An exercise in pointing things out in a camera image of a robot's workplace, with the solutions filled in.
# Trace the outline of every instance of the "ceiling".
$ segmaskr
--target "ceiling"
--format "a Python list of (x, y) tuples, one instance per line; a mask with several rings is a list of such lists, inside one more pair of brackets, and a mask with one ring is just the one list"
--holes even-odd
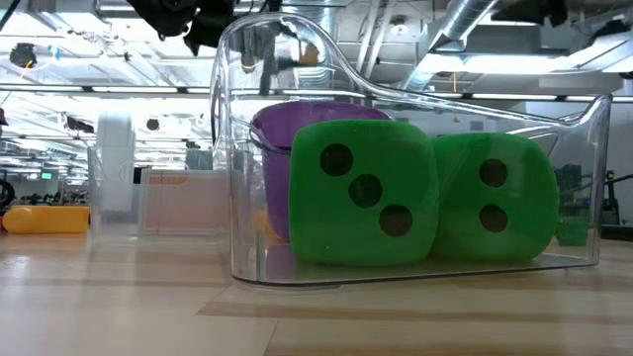
[[(512, 2), (499, 1), (497, 8)], [(215, 49), (203, 47), (199, 56), (194, 57), (180, 38), (161, 41), (155, 30), (131, 11), (123, 0), (96, 1), (98, 11), (92, 1), (32, 0), (31, 3), (39, 5), (54, 5), (54, 11), (35, 12), (27, 11), (28, 3), (22, 1), (0, 33), (0, 82), (80, 86), (209, 86)], [(256, 1), (254, 5), (257, 7), (261, 3)], [(319, 6), (305, 6), (323, 3), (316, 0), (287, 0), (284, 3), (288, 5), (285, 11), (307, 16), (327, 14), (327, 30), (347, 59), (355, 64), (361, 38), (366, 31), (364, 25), (371, 0), (329, 0), (327, 3), (333, 7), (328, 8), (326, 13), (319, 11)], [(378, 54), (380, 64), (375, 65), (371, 80), (397, 86), (417, 68), (420, 61), (417, 49), (420, 34), (427, 25), (441, 21), (447, 3), (446, 0), (397, 2), (392, 15), (405, 17), (407, 31), (400, 35), (386, 32)], [(239, 10), (248, 11), (249, 4), (242, 1)], [(595, 20), (594, 26), (603, 24), (613, 16), (626, 15), (627, 11), (630, 12), (630, 6), (630, 0), (570, 1), (570, 17), (574, 22), (558, 29), (538, 28), (539, 39), (548, 48), (571, 51), (571, 43), (585, 42), (590, 35), (587, 31), (594, 29), (585, 26), (585, 22)], [(383, 12), (384, 9), (379, 11), (379, 17)], [(478, 43), (477, 31), (480, 30), (473, 32), (471, 44)], [(489, 43), (497, 42), (485, 37), (490, 34), (480, 35), (481, 39), (488, 39)], [(38, 63), (33, 69), (25, 70), (9, 61), (9, 54), (17, 43), (36, 45)], [(58, 54), (51, 51), (52, 48), (57, 48)], [(499, 49), (491, 45), (491, 50)], [(624, 65), (621, 63), (631, 53), (633, 48), (623, 50), (623, 56), (618, 57), (617, 62)], [(633, 60), (630, 61), (628, 66), (633, 71)], [(593, 94), (613, 92), (622, 87), (622, 81), (617, 73), (605, 73), (601, 68), (595, 68), (557, 75), (437, 72), (432, 73), (428, 85), (427, 89), (449, 92)], [(125, 105), (137, 113), (136, 137), (140, 147), (152, 149), (172, 146), (184, 152), (182, 139), (198, 141), (204, 146), (207, 144), (206, 137), (210, 135), (206, 126), (200, 125), (201, 116), (209, 110), (209, 101), (199, 96), (104, 99), (99, 96), (18, 92), (0, 95), (0, 102), (3, 101), (1, 106), (10, 122), (10, 126), (5, 127), (5, 137), (25, 135), (25, 139), (5, 140), (0, 155), (61, 155), (62, 160), (77, 159), (84, 166), (86, 147), (94, 142), (95, 137), (86, 133), (82, 134), (82, 139), (72, 139), (76, 133), (64, 127), (64, 118), (75, 118), (96, 129), (99, 114), (112, 106)], [(146, 121), (150, 118), (158, 118), (165, 123), (159, 132), (146, 129)], [(47, 139), (37, 140), (37, 136), (46, 136)], [(45, 141), (45, 145), (42, 146), (38, 141)], [(15, 161), (11, 164), (0, 161), (0, 166), (19, 167)]]

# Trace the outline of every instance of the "exposed duct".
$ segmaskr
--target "exposed duct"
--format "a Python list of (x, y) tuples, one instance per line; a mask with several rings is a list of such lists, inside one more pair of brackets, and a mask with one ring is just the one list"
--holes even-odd
[(409, 91), (422, 91), (434, 73), (425, 73), (420, 64), (431, 50), (444, 45), (456, 44), (456, 50), (463, 48), (466, 37), (484, 16), (494, 7), (497, 0), (452, 0), (448, 4), (446, 15), (430, 25), (423, 32), (424, 39), (418, 44), (420, 63), (403, 81), (401, 88)]

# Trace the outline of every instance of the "yellow foam block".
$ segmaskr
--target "yellow foam block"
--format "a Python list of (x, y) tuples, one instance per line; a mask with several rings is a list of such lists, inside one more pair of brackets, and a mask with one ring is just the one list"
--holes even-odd
[(88, 207), (15, 206), (2, 224), (11, 233), (82, 233), (89, 216)]

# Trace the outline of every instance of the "purple bucket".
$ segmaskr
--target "purple bucket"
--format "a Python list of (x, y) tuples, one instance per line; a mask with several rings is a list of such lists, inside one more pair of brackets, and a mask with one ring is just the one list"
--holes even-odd
[(380, 110), (341, 102), (298, 101), (281, 103), (260, 110), (253, 125), (275, 147), (286, 154), (263, 149), (264, 182), (268, 219), (277, 234), (290, 239), (288, 189), (290, 186), (290, 148), (295, 134), (312, 124), (334, 120), (389, 120)]

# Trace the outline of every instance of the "ceiling pipe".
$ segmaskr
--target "ceiling pipe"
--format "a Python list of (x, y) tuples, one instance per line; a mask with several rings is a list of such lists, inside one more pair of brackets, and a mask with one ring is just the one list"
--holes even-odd
[(374, 25), (376, 24), (376, 18), (378, 17), (378, 8), (380, 7), (380, 0), (372, 0), (372, 5), (369, 8), (369, 15), (367, 15), (367, 28), (365, 29), (365, 35), (363, 35), (363, 41), (358, 51), (358, 60), (356, 61), (356, 71), (361, 72), (363, 69), (363, 63), (365, 62), (365, 55), (367, 55), (367, 49), (369, 49), (369, 41), (372, 39), (374, 33)]
[(385, 32), (387, 31), (387, 27), (389, 26), (389, 23), (392, 19), (392, 13), (394, 12), (394, 8), (396, 7), (397, 2), (398, 0), (389, 0), (389, 2), (387, 3), (387, 7), (385, 8), (385, 13), (383, 14), (383, 22), (380, 24), (378, 35), (376, 35), (376, 40), (374, 41), (374, 45), (372, 45), (372, 52), (369, 55), (369, 59), (367, 60), (367, 68), (365, 68), (365, 71), (363, 72), (363, 76), (367, 79), (370, 78), (370, 76), (372, 75), (372, 71), (374, 71), (374, 64), (376, 64), (376, 58), (378, 58), (380, 46), (383, 43), (383, 39), (385, 38)]
[(400, 88), (415, 92), (424, 90), (435, 73), (423, 71), (424, 68), (420, 67), (423, 58), (443, 45), (461, 43), (458, 47), (464, 47), (468, 35), (496, 3), (497, 0), (452, 0), (446, 15), (424, 29), (426, 41), (418, 44), (420, 63), (403, 80)]

